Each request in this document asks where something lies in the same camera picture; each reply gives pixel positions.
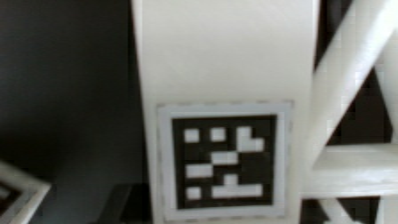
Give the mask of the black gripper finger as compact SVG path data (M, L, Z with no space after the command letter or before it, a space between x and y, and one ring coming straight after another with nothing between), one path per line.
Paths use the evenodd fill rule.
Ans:
M150 187L145 183L114 187L97 224L152 224Z

